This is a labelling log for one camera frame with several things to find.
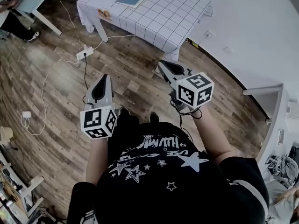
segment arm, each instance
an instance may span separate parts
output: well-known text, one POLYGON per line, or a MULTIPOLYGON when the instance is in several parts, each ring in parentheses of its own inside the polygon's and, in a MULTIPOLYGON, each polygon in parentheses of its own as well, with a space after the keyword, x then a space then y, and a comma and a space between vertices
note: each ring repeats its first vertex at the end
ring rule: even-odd
POLYGON ((2 7, 0 7, 0 13, 3 13, 5 10, 7 10, 10 7, 13 7, 14 5, 16 5, 18 2, 18 0, 12 0, 12 1, 1 1, 0 5, 2 7))
POLYGON ((288 198, 290 195, 294 195, 297 192, 297 187, 292 187, 291 189, 287 190, 286 192, 284 192, 283 194, 279 195, 276 199, 275 199, 275 204, 277 204, 278 202, 280 202, 281 200, 283 200, 284 198, 288 198))
POLYGON ((86 182, 97 185, 100 177, 108 167, 107 139, 92 140, 86 168, 86 182))
POLYGON ((10 8, 10 5, 5 5, 0 7, 0 13, 3 13, 4 11, 6 11, 8 8, 10 8))
POLYGON ((8 5, 10 3, 11 3, 11 1, 0 1, 1 6, 5 6, 5 5, 8 5))
MULTIPOLYGON (((202 112, 202 117, 200 119, 194 119, 194 122, 206 151, 214 158, 215 163, 219 164, 224 159, 235 156, 227 138, 216 124, 207 108, 202 106, 200 110, 202 112)), ((200 112, 195 112, 193 116, 200 117, 200 112)))
POLYGON ((297 188, 297 190, 296 190, 296 192, 295 192, 295 194, 294 194, 294 197, 295 198, 299 198, 299 187, 297 187, 297 186, 295 186, 296 188, 297 188))

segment table leg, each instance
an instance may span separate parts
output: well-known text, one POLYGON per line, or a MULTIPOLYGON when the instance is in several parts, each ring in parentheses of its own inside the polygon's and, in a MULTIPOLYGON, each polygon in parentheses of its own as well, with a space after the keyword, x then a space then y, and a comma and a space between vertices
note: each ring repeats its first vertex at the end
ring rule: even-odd
POLYGON ((23 11, 18 11, 23 17, 25 17, 28 21, 30 21, 31 23, 34 23, 35 20, 33 20, 31 17, 29 17, 27 15, 27 13, 23 12, 23 11))
POLYGON ((32 14, 39 20, 41 20, 44 24, 46 24, 49 28, 51 28, 55 33, 61 35, 61 31, 57 27, 55 27, 47 18, 41 15, 37 10, 32 11, 32 14))
POLYGON ((28 217, 31 216, 31 214, 38 208, 39 204, 41 204, 42 201, 43 201, 43 197, 37 200, 34 206, 28 211, 28 217))
POLYGON ((282 90, 282 87, 267 87, 267 88, 255 88, 249 90, 243 90, 243 95, 259 95, 259 94, 267 94, 272 92, 278 92, 282 90))
POLYGON ((94 18, 93 19, 93 24, 94 24, 95 28, 97 29, 97 31, 98 31, 100 37, 102 38, 102 40, 104 42, 107 42, 108 41, 108 37, 107 37, 107 34, 106 34, 106 32, 105 32, 105 30, 104 30, 104 28, 103 28, 103 26, 102 26, 99 18, 97 18, 97 17, 94 18))
POLYGON ((179 55, 179 48, 175 49, 170 53, 165 53, 163 58, 166 60, 178 61, 178 55, 179 55))

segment electrical outlet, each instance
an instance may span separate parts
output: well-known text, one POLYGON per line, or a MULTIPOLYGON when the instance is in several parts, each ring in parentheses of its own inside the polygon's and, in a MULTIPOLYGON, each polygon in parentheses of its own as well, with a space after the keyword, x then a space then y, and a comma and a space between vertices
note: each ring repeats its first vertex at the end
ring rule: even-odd
POLYGON ((233 50, 230 47, 226 47, 223 49, 226 53, 228 53, 229 55, 233 53, 233 50))
POLYGON ((205 36, 206 36, 206 39, 213 38, 215 36, 215 34, 213 32, 211 32, 210 30, 208 30, 205 32, 205 36))
POLYGON ((77 59, 78 59, 78 61, 84 59, 84 53, 86 53, 86 57, 92 55, 93 54, 93 48, 89 47, 89 48, 87 48, 87 49, 85 49, 85 50, 80 51, 79 53, 77 53, 77 59))

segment white cable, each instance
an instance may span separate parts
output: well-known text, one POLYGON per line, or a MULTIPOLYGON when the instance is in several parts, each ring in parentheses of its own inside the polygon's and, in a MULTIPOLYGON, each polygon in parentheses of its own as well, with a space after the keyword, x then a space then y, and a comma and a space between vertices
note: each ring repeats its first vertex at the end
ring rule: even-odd
POLYGON ((80 37, 79 37, 79 35, 78 35, 78 33, 77 33, 77 30, 76 30, 76 27, 75 27, 75 24, 72 22, 72 20, 71 20, 71 16, 70 16, 70 14, 69 14, 69 11, 66 9, 66 7, 64 6, 64 4, 62 3, 62 1, 61 0, 59 0, 60 1, 60 3, 61 3, 61 5, 65 8, 65 10, 66 10, 66 12, 67 12, 67 14, 69 15, 69 18, 70 18, 70 22, 73 24, 73 26, 74 26, 74 29, 75 29, 75 33, 77 34, 77 37, 78 37, 78 39, 79 39, 79 43, 80 43, 80 49, 82 48, 82 46, 81 46, 81 40, 80 40, 80 37))
MULTIPOLYGON (((111 36, 111 37, 108 37, 108 38, 114 38, 114 37, 126 37, 126 36, 135 36, 135 35, 115 35, 115 36, 111 36)), ((96 50, 101 44, 102 44, 102 42, 103 41, 101 41, 100 42, 100 44, 96 47, 96 48, 94 48, 94 50, 96 50)), ((47 75, 46 75, 46 78, 44 79, 44 81, 43 81, 43 87, 42 87, 42 101, 43 101, 43 106, 44 106, 44 108, 45 108, 45 118, 44 118, 44 125, 43 125, 43 128, 42 128, 42 130, 40 131, 40 133, 39 134, 34 134, 34 133, 31 133, 28 129, 29 129, 29 125, 30 125, 30 119, 29 118, 26 118, 25 119, 25 124, 23 124, 23 115, 21 115, 21 125, 24 127, 24 128, 26 128, 27 129, 27 131, 31 134, 31 135, 36 135, 36 136, 39 136, 39 135, 41 135, 41 133, 43 132, 43 130, 45 129, 45 127, 46 127, 46 121, 47 121, 47 108, 46 108, 46 104, 45 104, 45 101, 44 101, 44 99, 43 99, 43 90, 44 90, 44 85, 45 85, 45 82, 46 82, 46 79, 48 78, 48 75, 50 74, 50 71, 60 62, 60 61, 64 61, 64 62, 68 62, 68 63, 70 63, 70 64, 72 64, 73 66, 75 66, 76 68, 78 68, 78 69, 80 69, 80 70, 82 70, 81 68, 79 68, 78 66, 76 66, 76 64, 78 64, 79 63, 79 60, 76 62, 76 63, 74 63, 74 62, 71 62, 71 61, 66 61, 66 60, 64 60, 64 59, 59 59, 51 68, 50 68, 50 70, 48 71, 48 73, 47 73, 47 75)))
MULTIPOLYGON (((136 35, 114 35, 114 36, 110 36, 110 37, 108 37, 108 38, 113 38, 113 37, 126 37, 126 36, 136 36, 136 35)), ((99 43, 99 45, 98 45, 96 48, 94 48, 93 50, 96 50, 96 49, 102 44, 102 42, 103 42, 103 41, 101 41, 101 42, 99 43)))
POLYGON ((44 86, 45 86, 46 79, 48 78, 48 75, 49 75, 50 71, 51 71, 51 70, 58 64, 58 62, 60 62, 60 61, 68 62, 68 63, 72 64, 72 65, 75 66, 75 67, 77 67, 76 64, 78 64, 78 62, 79 62, 79 61, 77 61, 76 63, 74 63, 74 62, 71 62, 71 61, 66 61, 66 60, 60 59, 60 60, 58 60, 58 61, 57 61, 57 62, 50 68, 50 70, 48 71, 48 73, 47 73, 47 75, 46 75, 46 78, 45 78, 44 81, 43 81, 43 87, 42 87, 42 101, 43 101, 43 106, 44 106, 44 108, 45 108, 45 119, 44 119, 44 125, 43 125, 43 128, 42 128, 42 130, 40 131, 40 133, 39 133, 39 134, 31 133, 31 132, 28 130, 29 125, 30 125, 30 120, 29 120, 29 118, 26 118, 26 119, 25 119, 25 124, 23 125, 23 115, 21 116, 21 124, 22 124, 22 126, 25 127, 25 128, 27 129, 27 131, 28 131, 31 135, 36 135, 36 136, 41 135, 41 133, 43 132, 43 130, 44 130, 45 127, 46 127, 46 121, 47 121, 47 108, 46 108, 45 101, 44 101, 44 99, 43 99, 43 90, 44 90, 44 86))

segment black t-shirt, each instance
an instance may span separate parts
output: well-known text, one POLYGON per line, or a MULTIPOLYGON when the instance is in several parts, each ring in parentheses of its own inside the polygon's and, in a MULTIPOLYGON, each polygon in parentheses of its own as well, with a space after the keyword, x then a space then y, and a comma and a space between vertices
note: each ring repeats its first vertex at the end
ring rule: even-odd
POLYGON ((79 224, 92 210, 99 223, 264 223, 256 196, 231 185, 246 181, 269 206, 254 159, 230 157, 217 166, 168 123, 141 125, 134 137, 118 134, 108 146, 120 142, 121 154, 110 161, 97 186, 74 186, 67 223, 79 224))

